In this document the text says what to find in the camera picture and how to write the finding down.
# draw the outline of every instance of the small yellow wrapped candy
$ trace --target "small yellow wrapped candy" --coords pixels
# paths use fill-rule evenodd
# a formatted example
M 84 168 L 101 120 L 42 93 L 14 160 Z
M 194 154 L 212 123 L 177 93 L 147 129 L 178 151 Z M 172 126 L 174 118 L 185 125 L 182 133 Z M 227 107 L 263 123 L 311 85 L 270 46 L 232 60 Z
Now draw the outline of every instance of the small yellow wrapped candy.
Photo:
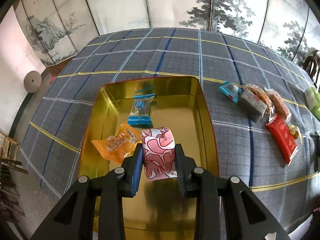
M 295 125 L 289 125 L 290 133 L 292 134 L 293 138 L 296 140 L 300 137 L 300 141 L 302 143 L 302 135 L 300 132 L 300 128 Z

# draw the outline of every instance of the gold metal tray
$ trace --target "gold metal tray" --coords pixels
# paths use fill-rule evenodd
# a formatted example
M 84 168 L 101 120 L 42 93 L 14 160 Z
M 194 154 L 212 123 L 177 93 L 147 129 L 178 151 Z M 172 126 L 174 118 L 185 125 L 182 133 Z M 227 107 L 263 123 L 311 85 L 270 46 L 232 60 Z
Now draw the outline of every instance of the gold metal tray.
M 156 97 L 151 107 L 153 127 L 167 126 L 186 156 L 219 176 L 214 132 L 198 79 L 195 77 L 156 77 L 106 84 L 93 105 L 81 149 L 79 176 L 95 178 L 119 166 L 101 157 L 94 139 L 114 135 L 128 121 L 137 89 L 153 87 Z M 139 191 L 134 198 L 123 198 L 127 240 L 193 239 L 196 199 L 185 199 L 177 178 L 148 181 L 142 171 Z M 94 230 L 98 230 L 100 198 L 95 209 Z

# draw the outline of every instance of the white wall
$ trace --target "white wall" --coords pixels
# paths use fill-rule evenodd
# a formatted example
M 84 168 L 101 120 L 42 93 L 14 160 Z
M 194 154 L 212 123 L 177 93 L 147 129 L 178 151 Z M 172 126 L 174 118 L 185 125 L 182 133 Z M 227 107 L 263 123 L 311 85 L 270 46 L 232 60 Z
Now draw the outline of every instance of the white wall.
M 45 69 L 25 38 L 13 7 L 0 23 L 0 130 L 9 133 L 17 111 L 27 95 L 27 73 Z

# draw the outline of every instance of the orange snack package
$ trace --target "orange snack package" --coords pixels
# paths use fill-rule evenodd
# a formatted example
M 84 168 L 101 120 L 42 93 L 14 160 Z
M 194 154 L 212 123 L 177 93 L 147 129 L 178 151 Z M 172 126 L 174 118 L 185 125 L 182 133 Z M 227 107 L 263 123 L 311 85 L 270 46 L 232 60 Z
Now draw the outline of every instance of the orange snack package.
M 285 122 L 290 121 L 292 114 L 279 93 L 273 89 L 265 88 L 264 90 L 274 104 L 276 113 L 279 114 Z
M 104 159 L 121 165 L 125 157 L 133 154 L 139 141 L 141 133 L 127 123 L 122 123 L 115 135 L 104 140 L 92 140 L 92 143 Z

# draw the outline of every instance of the concrete floor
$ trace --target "concrete floor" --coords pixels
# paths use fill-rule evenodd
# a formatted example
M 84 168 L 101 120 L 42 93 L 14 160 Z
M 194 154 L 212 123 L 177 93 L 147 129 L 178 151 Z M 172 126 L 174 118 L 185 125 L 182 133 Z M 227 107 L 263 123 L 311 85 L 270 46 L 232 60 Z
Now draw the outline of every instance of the concrete floor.
M 50 80 L 52 76 L 49 73 L 43 74 L 42 76 L 43 80 L 41 87 L 33 94 L 29 101 L 14 135 L 14 138 L 20 143 L 23 141 L 29 122 L 40 104 L 42 97 L 50 87 Z M 54 207 L 56 202 L 42 192 L 34 177 L 16 171 L 12 171 L 12 177 L 17 185 L 17 190 L 21 195 L 19 200 L 20 207 L 26 215 L 25 217 L 17 215 L 16 218 L 19 220 L 19 225 L 27 238 L 30 238 L 46 215 Z M 290 234 L 291 240 L 301 239 L 309 227 L 310 220 L 311 217 Z M 97 233 L 93 233 L 93 239 L 98 239 Z

